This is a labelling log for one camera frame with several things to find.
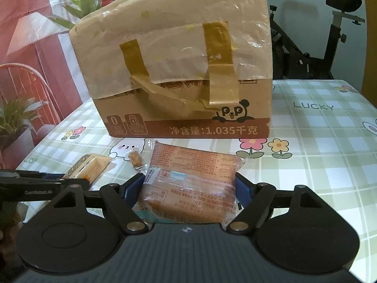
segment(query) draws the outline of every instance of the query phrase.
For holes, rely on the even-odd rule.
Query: panda ear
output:
[[[246,99],[242,99],[240,102],[239,102],[244,108],[247,108],[250,103],[249,101],[247,101]]]

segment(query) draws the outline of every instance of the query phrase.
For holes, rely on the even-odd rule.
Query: green and white plaid pattern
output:
[[[253,182],[268,182],[278,189],[292,190],[297,184],[306,184],[319,194],[359,234],[361,246],[351,271],[362,281],[374,282],[377,279],[376,119],[376,108],[344,81],[274,81],[272,127],[267,142],[243,140],[246,143],[241,148],[238,139],[159,141],[230,154],[237,151],[253,154],[258,150],[257,155],[250,155],[254,159],[242,173]],[[85,127],[80,136],[71,138],[75,136],[71,133],[62,140],[66,132],[80,127]],[[19,169],[65,173],[84,154],[109,155],[120,140],[107,134],[92,100],[88,100],[61,122]],[[125,142],[135,144],[140,140]],[[262,149],[255,147],[258,142]],[[150,156],[146,151],[143,154],[145,159]],[[116,157],[93,189],[107,183],[123,183],[134,174],[128,161]],[[27,219],[40,202],[28,204]]]

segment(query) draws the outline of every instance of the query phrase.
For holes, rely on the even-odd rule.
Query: box handle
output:
[[[203,23],[205,46],[207,50],[208,70],[206,79],[210,81],[208,99],[196,101],[180,98],[171,90],[154,84],[144,65],[137,39],[119,45],[124,62],[131,76],[130,79],[148,94],[158,94],[169,101],[184,103],[193,111],[216,111],[223,106],[239,104],[239,82],[233,67],[230,34],[226,21]]]

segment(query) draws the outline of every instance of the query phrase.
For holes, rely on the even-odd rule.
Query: panda logo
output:
[[[247,115],[247,107],[250,105],[249,101],[246,99],[241,100],[240,106],[235,106],[233,108],[229,108],[228,106],[224,106],[221,108],[221,115],[219,112],[216,112],[215,117],[212,119],[218,120],[221,123],[226,121],[233,121],[233,122],[240,122],[243,123],[245,120],[254,120],[253,117]]]

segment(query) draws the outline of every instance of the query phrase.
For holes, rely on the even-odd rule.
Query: exercise bike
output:
[[[334,62],[339,40],[345,43],[347,36],[341,34],[342,19],[353,20],[356,25],[364,22],[363,18],[347,13],[358,10],[362,0],[326,0],[326,4],[340,10],[333,11],[329,37],[323,59],[314,58],[309,53],[302,53],[291,38],[274,21],[274,12],[278,9],[270,5],[270,25],[273,57],[273,79],[334,79],[331,67]]]

